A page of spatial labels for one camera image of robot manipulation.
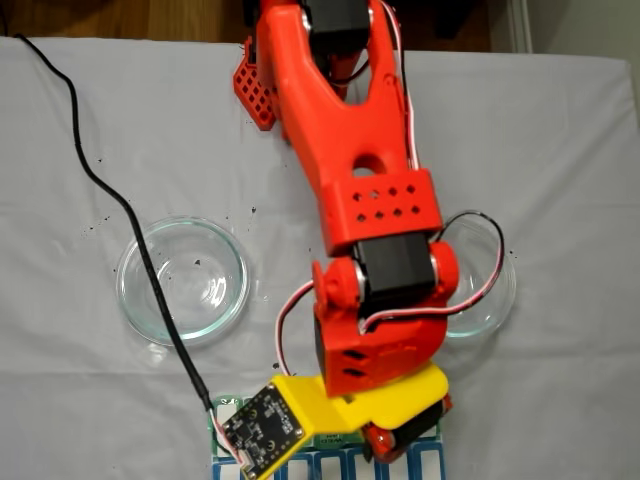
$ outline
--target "robotic arm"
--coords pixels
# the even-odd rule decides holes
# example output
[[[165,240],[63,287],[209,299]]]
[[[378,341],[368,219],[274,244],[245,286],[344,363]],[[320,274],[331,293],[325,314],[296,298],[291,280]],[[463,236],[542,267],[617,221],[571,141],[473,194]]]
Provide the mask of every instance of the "robotic arm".
[[[282,123],[318,200],[332,260],[324,272],[312,265],[322,375],[274,377],[224,435],[251,480],[316,433],[360,428],[370,453],[392,461],[451,406],[430,358],[458,281],[452,249],[430,241],[443,224],[430,173],[407,140],[410,100],[389,31],[397,24],[379,0],[262,0],[259,12],[235,91],[261,129]],[[336,78],[350,75],[364,49],[368,97],[350,105]],[[414,313],[393,314],[402,309]]]

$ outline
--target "black circuit board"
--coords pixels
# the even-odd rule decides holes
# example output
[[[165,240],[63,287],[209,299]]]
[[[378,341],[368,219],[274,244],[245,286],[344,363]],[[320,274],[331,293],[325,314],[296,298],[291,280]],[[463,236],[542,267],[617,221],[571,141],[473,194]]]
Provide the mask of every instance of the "black circuit board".
[[[222,428],[247,462],[243,470],[249,478],[266,472],[303,434],[298,419],[271,384],[260,390]]]

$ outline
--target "petri dish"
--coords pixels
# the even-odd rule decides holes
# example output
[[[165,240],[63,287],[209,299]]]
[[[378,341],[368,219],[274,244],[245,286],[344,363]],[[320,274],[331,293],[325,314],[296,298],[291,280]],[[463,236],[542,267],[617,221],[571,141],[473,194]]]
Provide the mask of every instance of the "petri dish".
[[[171,316],[185,345],[212,340],[239,318],[249,269],[238,241],[203,218],[173,216],[144,230]],[[135,238],[118,265],[116,291],[130,325],[144,338],[172,346]]]
[[[449,305],[464,301],[487,281],[496,263],[498,237],[492,227],[468,218],[461,218],[447,229],[442,240],[451,245],[458,259],[458,288]],[[491,291],[464,312],[450,315],[447,338],[462,339],[489,334],[505,321],[516,294],[516,273],[509,255]]]

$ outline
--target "gray fabric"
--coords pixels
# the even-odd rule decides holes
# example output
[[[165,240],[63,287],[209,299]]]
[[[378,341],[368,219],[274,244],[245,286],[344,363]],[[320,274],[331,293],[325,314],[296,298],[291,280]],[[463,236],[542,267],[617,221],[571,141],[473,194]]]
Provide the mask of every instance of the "gray fabric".
[[[324,255],[293,151],[277,128],[257,131],[233,95],[242,50],[38,44],[77,84],[92,166],[145,224],[203,216],[247,249],[245,318],[193,356],[212,394],[252,393],[274,372],[278,309]],[[628,66],[407,62],[444,214],[494,215],[518,275],[496,337],[438,354],[456,405],[444,422],[449,478],[637,476],[640,137]],[[78,164],[66,88],[18,41],[0,40],[0,65],[0,478],[209,478],[206,419],[181,365],[118,309],[113,270],[132,235]],[[285,334],[301,374],[316,371],[310,305]]]

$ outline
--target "red 3d-printed part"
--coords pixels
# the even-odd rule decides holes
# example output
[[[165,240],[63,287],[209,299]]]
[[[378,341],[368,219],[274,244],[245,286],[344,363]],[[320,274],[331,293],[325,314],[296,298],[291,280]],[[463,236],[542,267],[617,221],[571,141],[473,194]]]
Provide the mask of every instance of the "red 3d-printed part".
[[[233,74],[233,90],[258,128],[271,130],[276,121],[271,105],[271,91],[258,80],[256,64],[249,63],[252,42],[253,39],[249,37],[244,43],[244,58]]]

